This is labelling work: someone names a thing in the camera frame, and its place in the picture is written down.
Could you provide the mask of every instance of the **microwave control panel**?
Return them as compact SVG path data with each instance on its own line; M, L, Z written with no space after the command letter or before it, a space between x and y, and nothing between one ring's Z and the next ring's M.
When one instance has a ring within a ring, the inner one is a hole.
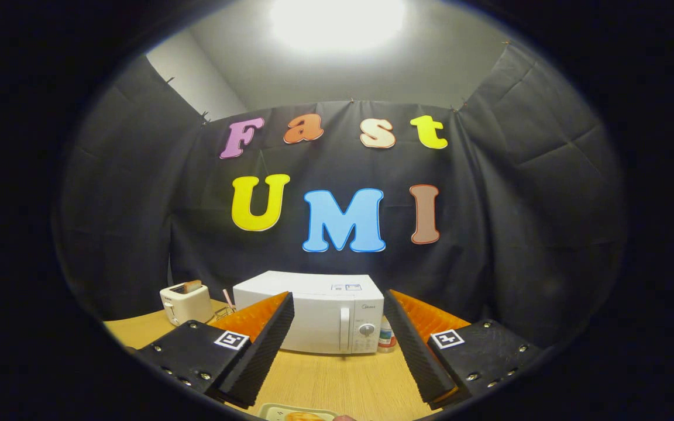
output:
M351 354L376 352L383 314L383 298L360 299L355 302L353 311Z

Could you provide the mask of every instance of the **ceiling light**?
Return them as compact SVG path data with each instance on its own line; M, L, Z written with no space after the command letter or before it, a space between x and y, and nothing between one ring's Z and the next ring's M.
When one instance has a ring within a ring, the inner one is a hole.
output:
M296 50L361 51L379 46L402 27L399 0L277 0L276 37Z

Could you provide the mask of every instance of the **bottle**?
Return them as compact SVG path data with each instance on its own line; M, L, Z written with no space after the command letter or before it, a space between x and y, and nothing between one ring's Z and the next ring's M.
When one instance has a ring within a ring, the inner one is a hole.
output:
M397 338L394 336L394 331L391 330L391 325L386 320L386 316L381 317L381 330L379 331L379 347L377 352L388 354L394 351L397 344Z

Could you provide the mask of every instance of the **letter m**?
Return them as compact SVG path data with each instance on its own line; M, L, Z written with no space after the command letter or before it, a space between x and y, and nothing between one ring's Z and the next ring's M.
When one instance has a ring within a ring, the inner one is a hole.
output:
M379 232L379 202L383 199L381 190L358 190L345 213L342 213L337 200L328 190L307 192L303 199L311 207L308 240L303 243L303 250L316 253L329 250L329 243L324 240L325 230L335 248L342 250L353 228L355 239L350 243L351 250L372 253L386 248Z

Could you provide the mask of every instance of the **wooden table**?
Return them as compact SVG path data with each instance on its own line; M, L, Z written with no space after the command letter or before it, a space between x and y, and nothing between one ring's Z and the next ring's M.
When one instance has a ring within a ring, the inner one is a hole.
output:
M225 306L214 299L212 305ZM120 343L136 349L175 328L163 310L105 325ZM399 346L389 354L344 356L279 351L256 404L243 411L259 415L267 403L330 410L358 421L405 421L439 411L420 399Z

